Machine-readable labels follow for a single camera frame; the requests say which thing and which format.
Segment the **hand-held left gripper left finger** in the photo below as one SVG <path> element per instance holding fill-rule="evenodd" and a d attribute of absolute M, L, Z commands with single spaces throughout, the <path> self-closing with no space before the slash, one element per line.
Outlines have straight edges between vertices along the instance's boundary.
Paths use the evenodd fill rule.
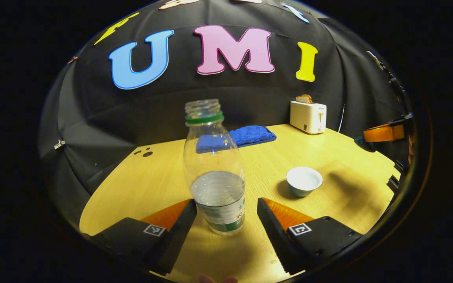
<path fill-rule="evenodd" d="M 190 198 L 141 220 L 125 217 L 90 240 L 133 267 L 165 276 L 173 270 L 196 215 Z"/>

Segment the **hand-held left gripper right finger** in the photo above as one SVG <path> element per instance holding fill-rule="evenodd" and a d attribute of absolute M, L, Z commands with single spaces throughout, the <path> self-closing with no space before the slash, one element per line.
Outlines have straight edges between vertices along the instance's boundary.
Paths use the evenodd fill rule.
<path fill-rule="evenodd" d="M 285 272 L 293 275 L 321 265 L 363 235 L 330 216 L 310 217 L 260 197 L 257 215 Z"/>

